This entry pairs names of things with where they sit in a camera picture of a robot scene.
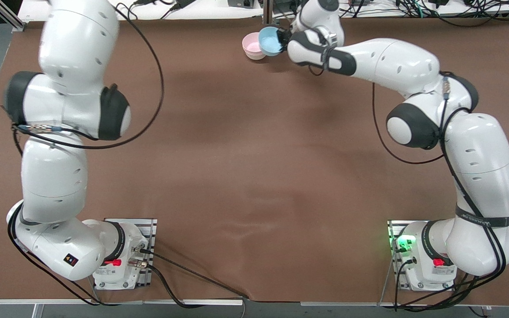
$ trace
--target light blue cup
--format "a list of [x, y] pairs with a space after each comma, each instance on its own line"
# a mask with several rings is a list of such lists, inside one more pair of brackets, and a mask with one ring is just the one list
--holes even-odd
[[278, 28], [267, 26], [258, 34], [258, 44], [265, 56], [274, 57], [280, 54], [282, 46], [278, 42]]

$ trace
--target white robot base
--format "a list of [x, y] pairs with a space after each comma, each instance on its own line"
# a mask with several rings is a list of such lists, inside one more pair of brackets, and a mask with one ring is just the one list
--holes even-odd
[[105, 219], [107, 222], [117, 222], [127, 234], [125, 249], [119, 256], [121, 265], [106, 264], [93, 273], [96, 290], [129, 290], [150, 285], [150, 270], [128, 266], [129, 259], [146, 260], [152, 264], [148, 255], [137, 252], [139, 248], [154, 249], [156, 235], [155, 219]]
[[388, 235], [394, 265], [394, 278], [398, 270], [409, 261], [400, 273], [398, 288], [415, 292], [438, 292], [454, 284], [456, 265], [444, 264], [443, 260], [432, 260], [422, 245], [421, 234], [425, 221], [389, 221]]

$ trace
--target brown table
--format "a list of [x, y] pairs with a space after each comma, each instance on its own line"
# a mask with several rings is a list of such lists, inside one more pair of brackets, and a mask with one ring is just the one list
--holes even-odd
[[[497, 117], [509, 138], [509, 24], [343, 24], [346, 44], [392, 37], [436, 54], [443, 70], [472, 81], [481, 95], [477, 110]], [[261, 28], [260, 19], [139, 25], [161, 58], [164, 107], [140, 139], [87, 153], [87, 203], [79, 219], [156, 218], [156, 251], [252, 300], [376, 303], [390, 260], [386, 221], [453, 216], [455, 193], [444, 162], [405, 165], [381, 147], [370, 83], [315, 77], [285, 54], [248, 60], [240, 42]], [[40, 32], [34, 25], [14, 34], [0, 73], [0, 104], [12, 74], [39, 69]], [[111, 82], [132, 104], [133, 135], [156, 106], [159, 82], [150, 53], [126, 24], [105, 76]], [[376, 93], [384, 126], [402, 99], [383, 88]], [[20, 157], [9, 126], [0, 109], [0, 299], [72, 298], [8, 241], [4, 218], [21, 198]], [[407, 159], [439, 155], [388, 145]], [[180, 298], [233, 297], [166, 264], [161, 269]], [[149, 288], [102, 296], [167, 298], [156, 279]], [[401, 300], [416, 296], [403, 292]], [[509, 266], [465, 303], [509, 305]]]

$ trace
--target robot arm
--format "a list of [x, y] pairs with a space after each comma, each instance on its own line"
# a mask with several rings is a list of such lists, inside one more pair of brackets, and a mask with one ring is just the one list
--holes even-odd
[[[479, 100], [475, 87], [463, 78], [441, 73], [437, 57], [407, 42], [377, 38], [342, 46], [335, 38], [343, 38], [343, 31], [331, 22], [339, 20], [337, 12], [315, 10], [320, 2], [306, 2], [293, 22], [287, 52], [294, 63], [399, 92], [405, 100], [390, 112], [386, 126], [392, 139], [402, 145], [432, 149], [440, 142], [441, 124], [448, 121], [444, 145], [463, 189], [455, 184], [453, 219], [414, 222], [403, 230], [398, 240], [404, 251], [402, 262], [417, 260], [406, 271], [411, 288], [441, 290], [442, 285], [452, 284], [457, 267], [475, 276], [491, 273], [497, 260], [485, 226], [493, 228], [508, 263], [509, 143], [494, 117], [471, 113]], [[463, 190], [483, 217], [475, 215]]]
[[[107, 0], [53, 0], [51, 5], [38, 59], [44, 73], [15, 74], [4, 97], [6, 111], [22, 129], [68, 144], [82, 142], [61, 129], [118, 139], [129, 126], [131, 111], [115, 84], [103, 86], [119, 32], [114, 9]], [[87, 189], [83, 149], [30, 137], [21, 179], [23, 199], [10, 210], [8, 222], [16, 216], [14, 230], [24, 248], [69, 280], [94, 274], [109, 289], [134, 287], [128, 260], [142, 259], [133, 248], [147, 242], [139, 229], [123, 222], [76, 219]], [[121, 266], [113, 268], [109, 262], [117, 259]]]

